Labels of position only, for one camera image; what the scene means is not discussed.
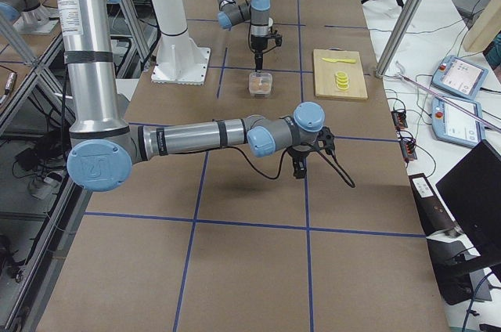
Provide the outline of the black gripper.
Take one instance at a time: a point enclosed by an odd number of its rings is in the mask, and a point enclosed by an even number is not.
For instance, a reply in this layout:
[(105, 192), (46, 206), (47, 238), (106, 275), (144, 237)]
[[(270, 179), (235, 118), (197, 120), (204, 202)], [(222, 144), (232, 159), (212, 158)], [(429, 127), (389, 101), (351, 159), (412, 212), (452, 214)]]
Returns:
[(304, 179), (307, 170), (307, 157), (310, 153), (320, 156), (325, 154), (335, 159), (335, 136), (331, 130), (324, 126), (311, 143), (301, 143), (299, 146), (290, 146), (287, 153), (292, 158), (295, 179)]
[[(268, 49), (269, 41), (273, 40), (275, 45)], [(262, 71), (262, 54), (280, 47), (283, 43), (283, 36), (277, 30), (270, 30), (264, 35), (250, 35), (250, 50), (254, 54), (255, 71)]]

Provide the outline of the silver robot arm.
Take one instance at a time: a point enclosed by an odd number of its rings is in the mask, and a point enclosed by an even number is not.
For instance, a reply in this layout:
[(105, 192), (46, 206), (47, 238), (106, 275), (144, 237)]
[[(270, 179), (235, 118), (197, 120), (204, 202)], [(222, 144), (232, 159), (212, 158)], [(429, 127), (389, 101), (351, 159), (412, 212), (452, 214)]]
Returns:
[[(317, 153), (340, 174), (333, 134), (324, 126), (325, 113), (317, 103), (298, 105), (292, 115), (275, 121), (252, 115), (233, 120), (149, 128), (129, 125), (119, 113), (115, 69), (110, 43), (107, 0), (57, 0), (63, 31), (64, 60), (76, 113), (69, 135), (72, 148), (67, 170), (84, 189), (103, 192), (121, 186), (132, 165), (155, 156), (191, 154), (232, 148), (267, 179), (279, 178), (283, 156), (293, 162), (294, 177), (306, 175), (305, 159)], [(160, 38), (154, 81), (202, 85), (211, 50), (196, 45), (189, 36), (182, 0), (152, 0)], [(271, 32), (269, 0), (251, 0), (243, 19), (227, 6), (244, 10), (233, 2), (221, 4), (220, 23), (225, 27), (250, 19), (252, 45), (277, 38)], [(248, 144), (256, 157), (282, 152), (277, 175), (260, 172), (237, 145)]]
[(255, 71), (262, 72), (269, 41), (273, 40), (275, 46), (280, 47), (283, 40), (282, 35), (273, 28), (271, 0), (250, 0), (243, 4), (236, 0), (218, 0), (218, 5), (218, 22), (222, 28), (230, 29), (246, 21), (250, 23), (248, 45), (254, 54)]

